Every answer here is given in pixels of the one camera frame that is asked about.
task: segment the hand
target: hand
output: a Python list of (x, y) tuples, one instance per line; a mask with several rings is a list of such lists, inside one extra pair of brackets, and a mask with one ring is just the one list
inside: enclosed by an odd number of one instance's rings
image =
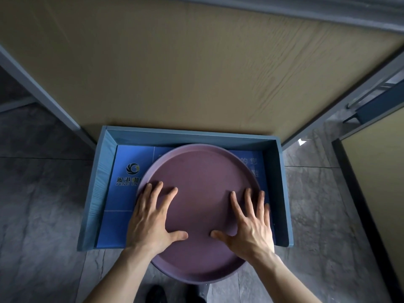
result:
[(178, 188), (171, 190), (157, 209), (157, 197), (162, 188), (163, 182), (159, 182), (153, 191), (150, 183), (146, 185), (144, 192), (137, 199), (126, 235), (126, 248), (144, 249), (150, 259), (163, 252), (173, 242), (188, 238), (185, 231), (166, 231), (167, 210)]
[(263, 191), (259, 192), (256, 215), (251, 201), (251, 189), (244, 193), (247, 217), (237, 202), (235, 192), (230, 194), (231, 206), (237, 219), (237, 234), (229, 236), (221, 231), (212, 231), (210, 236), (223, 241), (238, 257), (250, 264), (257, 258), (275, 253), (274, 240), (270, 228), (270, 207), (264, 206)]

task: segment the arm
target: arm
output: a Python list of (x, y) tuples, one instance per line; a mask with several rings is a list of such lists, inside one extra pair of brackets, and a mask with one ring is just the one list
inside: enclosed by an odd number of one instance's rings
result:
[(237, 256), (254, 267), (275, 303), (319, 303), (315, 295), (275, 254), (270, 207), (268, 204), (264, 206), (264, 192), (259, 193), (256, 214), (251, 201), (251, 189), (245, 192), (246, 216), (237, 202), (235, 192), (230, 194), (230, 201), (238, 221), (237, 234), (229, 236), (221, 231), (212, 231), (210, 235), (223, 241)]
[(157, 209), (157, 197), (162, 188), (162, 182), (153, 191), (151, 184), (146, 185), (129, 221), (126, 248), (84, 303), (132, 303), (154, 256), (163, 252), (174, 241), (188, 238), (184, 231), (166, 231), (167, 210), (178, 189), (174, 188)]

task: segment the right hand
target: right hand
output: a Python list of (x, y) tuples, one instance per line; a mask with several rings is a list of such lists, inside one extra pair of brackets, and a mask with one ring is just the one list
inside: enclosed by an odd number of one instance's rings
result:
[(261, 256), (275, 253), (270, 227), (270, 207), (269, 204), (264, 205), (264, 196), (265, 193), (260, 191), (255, 214), (251, 189), (246, 189), (244, 199), (247, 216), (245, 216), (233, 191), (230, 194), (230, 201), (237, 219), (237, 234), (230, 236), (217, 230), (210, 233), (211, 237), (223, 241), (234, 254), (250, 264)]

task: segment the blue printed cardboard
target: blue printed cardboard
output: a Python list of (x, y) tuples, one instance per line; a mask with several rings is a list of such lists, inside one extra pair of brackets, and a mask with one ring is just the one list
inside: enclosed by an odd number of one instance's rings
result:
[[(171, 147), (118, 146), (98, 235), (98, 249), (125, 247), (126, 231), (135, 206), (138, 185), (149, 167), (160, 156), (172, 149)], [(250, 168), (260, 188), (265, 191), (265, 203), (269, 203), (262, 152), (230, 152)]]

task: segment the finger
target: finger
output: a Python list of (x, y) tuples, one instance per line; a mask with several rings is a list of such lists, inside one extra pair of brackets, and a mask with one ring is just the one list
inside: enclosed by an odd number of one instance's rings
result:
[(265, 192), (261, 190), (258, 195), (256, 217), (262, 222), (264, 222), (264, 199), (265, 199)]
[(157, 204), (157, 197), (163, 188), (163, 182), (158, 182), (150, 194), (149, 209), (154, 210)]
[(243, 211), (240, 208), (240, 204), (237, 202), (237, 197), (234, 191), (230, 193), (230, 203), (233, 208), (235, 217), (237, 218), (237, 221), (240, 221), (242, 218), (245, 218), (245, 215), (243, 214)]
[(229, 236), (226, 233), (223, 233), (222, 231), (211, 231), (210, 236), (214, 239), (220, 240), (221, 242), (224, 242), (228, 247), (230, 246), (231, 243), (231, 236)]
[(139, 211), (143, 212), (146, 208), (146, 203), (149, 201), (149, 197), (150, 197), (150, 192), (152, 191), (152, 185), (150, 183), (146, 184), (146, 187), (143, 191), (143, 195), (142, 198), (140, 199), (140, 208)]
[(143, 198), (143, 193), (141, 193), (139, 195), (139, 197), (137, 197), (136, 204), (135, 204), (134, 210), (133, 210), (133, 216), (137, 215), (139, 213), (140, 202), (141, 202), (142, 198)]
[(171, 201), (174, 199), (175, 195), (178, 192), (178, 188), (174, 187), (168, 195), (165, 196), (163, 202), (161, 203), (160, 206), (160, 211), (162, 211), (164, 214), (167, 214), (167, 211), (169, 210), (169, 206), (171, 204)]
[(181, 240), (185, 240), (188, 238), (188, 233), (185, 231), (175, 231), (175, 232), (169, 233), (169, 235), (171, 238), (171, 242), (181, 241)]
[(253, 202), (251, 201), (251, 188), (247, 188), (246, 191), (244, 192), (244, 202), (246, 204), (247, 216), (255, 217), (254, 206)]
[(270, 205), (268, 203), (264, 206), (264, 223), (266, 226), (270, 225)]

